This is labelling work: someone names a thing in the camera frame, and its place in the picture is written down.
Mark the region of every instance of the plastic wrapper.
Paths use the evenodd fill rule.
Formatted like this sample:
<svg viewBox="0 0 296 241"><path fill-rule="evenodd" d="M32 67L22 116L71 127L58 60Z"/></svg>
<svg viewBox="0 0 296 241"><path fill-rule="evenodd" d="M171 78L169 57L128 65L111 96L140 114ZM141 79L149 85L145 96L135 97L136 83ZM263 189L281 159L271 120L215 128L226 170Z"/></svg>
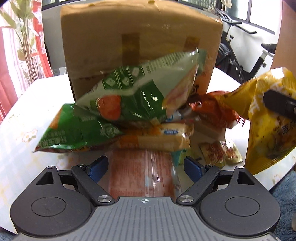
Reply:
<svg viewBox="0 0 296 241"><path fill-rule="evenodd" d="M220 168L225 164L235 164L243 161L243 157L232 140L216 141L213 144L202 143L200 149L207 164Z"/></svg>
<svg viewBox="0 0 296 241"><path fill-rule="evenodd" d="M214 91L204 95L198 95L195 96L196 101L189 105L202 119L216 127L231 129L237 123L244 125L245 119L220 100L219 96L226 93L229 92Z"/></svg>
<svg viewBox="0 0 296 241"><path fill-rule="evenodd" d="M239 163L243 161L243 157L241 153L239 152L239 150L237 149L236 145L233 143L232 140L226 140L221 144L225 146L224 147L226 151L225 161L227 162L227 164L234 164L234 163Z"/></svg>
<svg viewBox="0 0 296 241"><path fill-rule="evenodd" d="M274 165L296 146L296 122L268 110L263 103L263 95L270 89L296 99L296 79L286 68L272 69L221 96L251 122L245 167L252 174Z"/></svg>
<svg viewBox="0 0 296 241"><path fill-rule="evenodd" d="M149 129L122 130L125 135L119 137L111 148L140 148L174 152L190 148L189 137L193 125L165 123Z"/></svg>
<svg viewBox="0 0 296 241"><path fill-rule="evenodd" d="M207 164L214 165L219 168L225 166L225 149L219 141L214 142L213 144L202 143L199 146Z"/></svg>
<svg viewBox="0 0 296 241"><path fill-rule="evenodd" d="M181 194L170 153L115 150L106 156L109 160L108 190L113 198L170 196L175 200Z"/></svg>
<svg viewBox="0 0 296 241"><path fill-rule="evenodd" d="M76 104L128 126L159 125L186 102L205 58L204 50L177 52L117 68Z"/></svg>
<svg viewBox="0 0 296 241"><path fill-rule="evenodd" d="M64 104L35 151L99 150L123 134L116 126L75 104Z"/></svg>
<svg viewBox="0 0 296 241"><path fill-rule="evenodd" d="M193 149L183 149L175 152L171 152L171 156L173 158L173 163L175 167L183 165L184 159L187 156L191 156L193 159L196 159L197 161L200 159L200 156L196 155L193 151Z"/></svg>
<svg viewBox="0 0 296 241"><path fill-rule="evenodd" d="M179 111L175 111L171 116L169 116L165 122L170 123L170 122L182 122L183 121L183 116Z"/></svg>

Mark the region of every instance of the red packaged food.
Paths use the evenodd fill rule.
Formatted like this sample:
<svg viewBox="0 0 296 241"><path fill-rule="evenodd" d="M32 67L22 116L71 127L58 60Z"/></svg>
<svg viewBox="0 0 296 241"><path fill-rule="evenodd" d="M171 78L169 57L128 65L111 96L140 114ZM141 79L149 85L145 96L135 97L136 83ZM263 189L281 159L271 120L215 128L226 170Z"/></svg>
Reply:
<svg viewBox="0 0 296 241"><path fill-rule="evenodd" d="M217 98L226 93L229 92L214 91L196 96L197 101L189 103L189 105L202 119L205 119L216 127L231 129L237 123L243 126L245 119Z"/></svg>
<svg viewBox="0 0 296 241"><path fill-rule="evenodd" d="M178 176L169 152L116 150L109 159L109 193L119 196L170 196L181 194Z"/></svg>

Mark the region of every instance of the table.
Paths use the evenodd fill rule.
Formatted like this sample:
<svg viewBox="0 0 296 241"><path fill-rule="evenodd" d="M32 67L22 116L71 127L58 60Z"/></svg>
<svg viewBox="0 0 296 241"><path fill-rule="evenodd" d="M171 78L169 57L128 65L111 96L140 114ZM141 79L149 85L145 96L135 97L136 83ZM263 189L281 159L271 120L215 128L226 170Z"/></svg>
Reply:
<svg viewBox="0 0 296 241"><path fill-rule="evenodd" d="M231 77L214 69L209 91L236 89L239 84ZM49 126L53 117L64 103L73 103L73 95L68 75L60 75L36 80L13 106L0 125L0 227L16 233L10 220L9 209L13 201L47 166L70 169L78 163L89 164L100 157L101 151L84 153L44 153L34 148ZM227 130L245 158L249 122ZM267 170L258 173L256 178L267 188L275 185L295 164L296 152Z"/></svg>

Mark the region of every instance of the plant leaf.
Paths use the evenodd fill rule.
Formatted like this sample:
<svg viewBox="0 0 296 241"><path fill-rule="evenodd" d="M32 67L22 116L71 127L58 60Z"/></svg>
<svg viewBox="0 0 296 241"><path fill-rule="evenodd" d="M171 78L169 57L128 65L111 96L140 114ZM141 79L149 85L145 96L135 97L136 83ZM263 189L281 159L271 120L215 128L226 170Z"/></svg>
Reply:
<svg viewBox="0 0 296 241"><path fill-rule="evenodd" d="M39 34L31 26L28 26L28 28L33 32L33 34L35 34L36 36L39 36Z"/></svg>
<svg viewBox="0 0 296 241"><path fill-rule="evenodd" d="M30 2L31 1L26 1L26 4L27 4L27 6L26 6L26 16L27 17L28 17L28 15L30 13L33 13L33 4L32 4L32 6L30 6Z"/></svg>
<svg viewBox="0 0 296 241"><path fill-rule="evenodd" d="M8 15L8 13L4 10L0 10L0 15L5 19L5 21L14 29L17 28L15 21Z"/></svg>
<svg viewBox="0 0 296 241"><path fill-rule="evenodd" d="M26 61L25 55L21 50L17 51L17 56L18 56L20 61Z"/></svg>
<svg viewBox="0 0 296 241"><path fill-rule="evenodd" d="M19 8L24 15L26 15L26 11L27 11L27 2L30 3L29 0L17 0L17 4L19 5Z"/></svg>
<svg viewBox="0 0 296 241"><path fill-rule="evenodd" d="M4 27L1 27L1 28L13 28L12 26L4 26Z"/></svg>
<svg viewBox="0 0 296 241"><path fill-rule="evenodd" d="M22 14L22 11L15 6L14 2L10 2L10 5L11 5L11 9L13 10L13 12L18 18L24 17L24 15Z"/></svg>
<svg viewBox="0 0 296 241"><path fill-rule="evenodd" d="M33 36L33 38L31 39L31 48L33 47L34 44L35 44L35 36Z"/></svg>
<svg viewBox="0 0 296 241"><path fill-rule="evenodd" d="M32 13L32 11L27 14L28 19L32 19L34 17L35 17L35 15Z"/></svg>

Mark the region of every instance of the metal screw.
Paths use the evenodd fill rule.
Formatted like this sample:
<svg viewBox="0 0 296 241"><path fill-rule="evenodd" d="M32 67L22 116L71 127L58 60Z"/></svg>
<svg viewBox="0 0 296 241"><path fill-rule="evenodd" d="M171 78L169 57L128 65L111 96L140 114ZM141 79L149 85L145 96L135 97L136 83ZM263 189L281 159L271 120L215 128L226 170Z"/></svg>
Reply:
<svg viewBox="0 0 296 241"><path fill-rule="evenodd" d="M98 197L98 201L99 202L111 202L112 201L112 197L111 196L108 196L108 195L101 195Z"/></svg>
<svg viewBox="0 0 296 241"><path fill-rule="evenodd" d="M189 195L182 195L181 197L179 197L179 200L181 202L192 202L193 201L193 197L189 196Z"/></svg>

